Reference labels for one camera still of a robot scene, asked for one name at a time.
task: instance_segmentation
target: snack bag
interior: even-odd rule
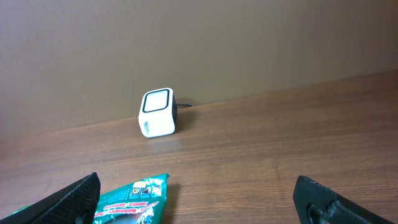
[[[93,224],[160,224],[168,177],[145,178],[101,195]]]

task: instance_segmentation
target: wall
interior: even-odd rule
[[[398,1],[1,1],[0,139],[398,68]]]

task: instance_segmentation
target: wood grain surface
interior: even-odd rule
[[[96,171],[102,193],[169,173],[164,223],[299,223],[299,175],[398,222],[398,72],[185,108],[161,138],[129,118],[0,149],[1,218]]]

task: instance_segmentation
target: teal wrapper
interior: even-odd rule
[[[101,195],[94,224],[160,224],[168,174],[149,177]]]

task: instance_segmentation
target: candy package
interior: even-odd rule
[[[93,224],[160,224],[168,177],[145,178],[101,195]]]

